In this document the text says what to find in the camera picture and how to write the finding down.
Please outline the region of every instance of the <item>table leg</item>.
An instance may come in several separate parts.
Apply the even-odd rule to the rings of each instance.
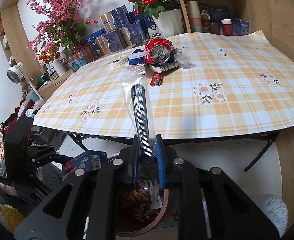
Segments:
[[[87,139],[88,137],[87,136],[84,136],[84,137],[81,137],[80,135],[73,135],[72,133],[67,133],[69,135],[69,137],[76,143],[78,144],[83,150],[87,151],[88,148],[85,147],[83,144],[82,144],[82,141],[84,139]]]
[[[249,169],[254,166],[254,164],[264,155],[264,153],[271,147],[271,145],[276,141],[277,137],[279,135],[279,132],[276,132],[271,135],[270,140],[266,140],[267,144],[265,147],[261,150],[261,152],[257,155],[257,157],[245,168],[245,172],[248,172]]]

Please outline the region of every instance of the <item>red lighter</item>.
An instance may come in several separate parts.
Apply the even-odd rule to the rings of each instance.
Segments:
[[[162,73],[154,73],[150,85],[152,87],[161,86],[163,84],[164,75]]]

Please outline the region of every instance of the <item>red cup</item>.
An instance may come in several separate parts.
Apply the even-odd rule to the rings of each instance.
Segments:
[[[230,19],[221,20],[222,28],[223,28],[223,35],[225,36],[232,36],[232,23]]]

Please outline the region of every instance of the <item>table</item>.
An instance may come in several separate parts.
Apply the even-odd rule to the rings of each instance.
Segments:
[[[155,131],[163,138],[230,137],[294,126],[294,63],[262,31],[237,37],[186,33],[170,40],[194,67],[165,74],[162,86],[149,86]],[[81,67],[45,103],[34,124],[132,138],[121,68],[112,70],[108,63],[133,51]]]

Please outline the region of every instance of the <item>black metal table frame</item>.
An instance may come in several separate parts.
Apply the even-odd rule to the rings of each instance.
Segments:
[[[114,142],[119,142],[123,144],[132,145],[133,138],[122,138],[122,137],[111,137],[111,136],[102,136],[102,135],[88,135],[82,133],[74,133],[70,131],[63,131],[64,133],[68,134],[68,136],[83,150],[88,150],[82,143],[83,140],[88,138],[97,138],[102,140],[109,140]],[[255,139],[255,140],[262,140],[266,141],[266,145],[260,151],[260,153],[256,156],[256,158],[244,169],[244,171],[249,171],[249,169],[255,165],[255,163],[265,154],[265,152],[271,147],[271,145],[276,141],[280,130],[271,131],[271,132],[264,132],[264,133],[255,133],[255,134],[247,134],[247,135],[234,135],[234,136],[225,136],[225,137],[213,137],[213,138],[199,138],[199,139],[163,139],[163,143],[165,146],[171,146],[181,143],[203,143],[209,141],[226,141],[229,139],[237,140],[237,139]]]

